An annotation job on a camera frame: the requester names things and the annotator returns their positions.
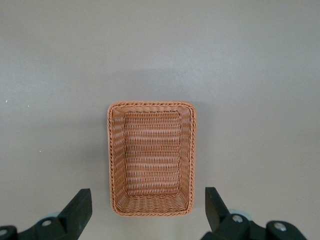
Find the rectangular basket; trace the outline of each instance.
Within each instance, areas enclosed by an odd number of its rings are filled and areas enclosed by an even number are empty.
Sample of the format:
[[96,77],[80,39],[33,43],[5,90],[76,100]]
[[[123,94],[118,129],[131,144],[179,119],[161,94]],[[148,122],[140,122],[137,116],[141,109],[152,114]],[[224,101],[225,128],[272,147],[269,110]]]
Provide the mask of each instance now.
[[194,203],[195,108],[122,101],[108,109],[110,200],[122,216],[182,216]]

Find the silver bolt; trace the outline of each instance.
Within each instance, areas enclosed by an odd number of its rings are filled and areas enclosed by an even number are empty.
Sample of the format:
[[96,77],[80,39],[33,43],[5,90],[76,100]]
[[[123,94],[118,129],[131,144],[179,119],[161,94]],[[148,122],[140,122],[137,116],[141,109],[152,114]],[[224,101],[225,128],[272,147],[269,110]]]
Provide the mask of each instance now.
[[240,217],[239,215],[233,215],[232,217],[233,221],[235,221],[236,223],[242,223],[244,220],[242,219],[242,217]]
[[279,231],[281,231],[281,232],[287,231],[286,226],[283,225],[281,222],[276,222],[276,223],[274,224],[274,227],[275,227],[276,229],[278,229]]
[[0,230],[0,236],[6,235],[8,233],[7,229]]
[[46,220],[46,221],[44,221],[44,222],[41,224],[41,226],[42,226],[42,227],[45,227],[45,226],[50,225],[51,223],[52,223],[51,220]]

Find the wicker basket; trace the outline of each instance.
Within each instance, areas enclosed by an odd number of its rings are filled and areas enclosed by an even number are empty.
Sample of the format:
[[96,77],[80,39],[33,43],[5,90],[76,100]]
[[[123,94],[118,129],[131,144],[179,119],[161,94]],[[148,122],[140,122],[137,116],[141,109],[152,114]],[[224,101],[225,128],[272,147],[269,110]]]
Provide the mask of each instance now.
[[182,216],[194,203],[196,110],[183,101],[108,109],[110,200],[122,216]]

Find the basket rim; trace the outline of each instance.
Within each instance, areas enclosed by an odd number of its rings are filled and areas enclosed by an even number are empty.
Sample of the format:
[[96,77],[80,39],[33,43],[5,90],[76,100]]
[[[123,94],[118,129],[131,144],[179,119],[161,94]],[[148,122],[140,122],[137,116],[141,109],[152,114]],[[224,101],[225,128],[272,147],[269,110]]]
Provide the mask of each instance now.
[[[190,113],[190,156],[189,156],[189,199],[186,209],[179,211],[122,211],[117,207],[114,199],[115,184],[114,184],[114,164],[112,154],[112,119],[114,110],[126,107],[183,107],[189,110]],[[108,155],[109,155],[109,187],[110,201],[112,210],[121,216],[183,216],[191,212],[194,205],[195,192],[195,154],[196,154],[196,132],[197,132],[197,113],[195,107],[187,101],[117,101],[111,104],[107,111],[107,132],[108,132]]]

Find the gray surface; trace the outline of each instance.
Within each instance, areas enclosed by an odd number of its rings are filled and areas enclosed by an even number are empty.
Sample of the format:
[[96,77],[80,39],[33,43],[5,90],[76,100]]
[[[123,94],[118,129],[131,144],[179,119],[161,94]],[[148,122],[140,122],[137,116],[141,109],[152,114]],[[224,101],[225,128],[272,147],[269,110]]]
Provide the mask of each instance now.
[[[0,225],[91,188],[82,240],[197,240],[215,186],[258,224],[319,239],[319,66],[318,0],[1,0]],[[106,113],[122,100],[195,105],[190,215],[112,212]]]

